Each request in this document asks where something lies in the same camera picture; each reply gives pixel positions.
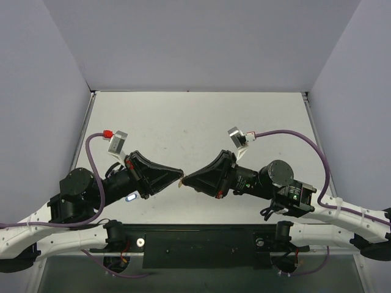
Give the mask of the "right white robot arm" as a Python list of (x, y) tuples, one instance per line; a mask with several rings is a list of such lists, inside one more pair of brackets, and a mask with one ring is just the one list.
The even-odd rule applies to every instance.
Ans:
[(273, 239), (257, 239), (267, 246), (281, 250), (313, 245), (345, 247), (368, 259), (390, 261), (389, 209), (372, 211), (325, 196), (296, 180), (285, 161), (274, 160), (256, 171), (239, 166), (231, 151), (222, 150), (212, 163), (181, 179), (181, 184), (217, 199), (232, 192), (268, 200), (270, 205), (260, 211), (264, 220), (279, 214), (318, 221), (279, 221)]

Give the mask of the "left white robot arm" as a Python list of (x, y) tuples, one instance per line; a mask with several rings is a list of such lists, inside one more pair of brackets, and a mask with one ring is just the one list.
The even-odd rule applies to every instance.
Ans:
[(98, 211), (133, 193), (148, 199), (184, 172), (149, 161), (138, 151), (116, 162), (104, 178), (86, 168), (72, 170), (60, 181), (59, 194), (16, 224), (1, 225), (1, 272), (26, 270), (36, 261), (74, 250), (94, 253), (127, 251), (124, 224), (93, 223)]

